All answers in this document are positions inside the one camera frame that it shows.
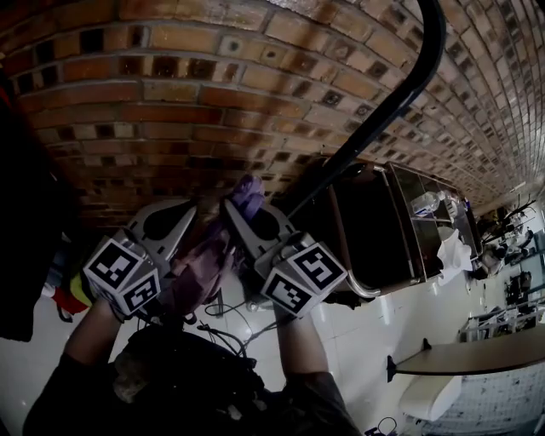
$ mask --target black sleeve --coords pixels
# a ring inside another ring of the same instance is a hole
[[[348,415],[339,388],[329,372],[290,375],[287,380],[283,395],[290,404],[288,413],[293,420],[287,434],[361,434]]]
[[[73,434],[102,404],[103,368],[80,364],[63,354],[25,420],[23,434]]]

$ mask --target brick wall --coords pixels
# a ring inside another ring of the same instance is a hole
[[[439,175],[476,204],[542,174],[545,19],[531,0],[441,0],[437,75],[362,158]],[[4,70],[85,222],[246,171],[282,192],[406,77],[415,0],[18,1]]]

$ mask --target metal frame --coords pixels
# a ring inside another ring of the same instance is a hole
[[[301,191],[285,203],[291,218],[305,204],[324,190],[346,167],[424,90],[437,71],[445,48],[445,17],[439,0],[417,0],[422,12],[424,39],[409,76],[370,114],[347,142],[320,169]]]

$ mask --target forearm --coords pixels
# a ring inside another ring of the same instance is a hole
[[[99,298],[68,339],[65,353],[82,364],[105,364],[120,327],[108,302]]]
[[[278,321],[286,312],[275,307]],[[282,368],[287,374],[327,372],[327,356],[310,313],[303,319],[295,319],[278,327],[278,344]]]

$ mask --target plastic bottle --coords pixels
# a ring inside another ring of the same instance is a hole
[[[441,201],[446,198],[443,191],[425,192],[420,197],[416,197],[410,202],[415,216],[424,217],[438,209]]]

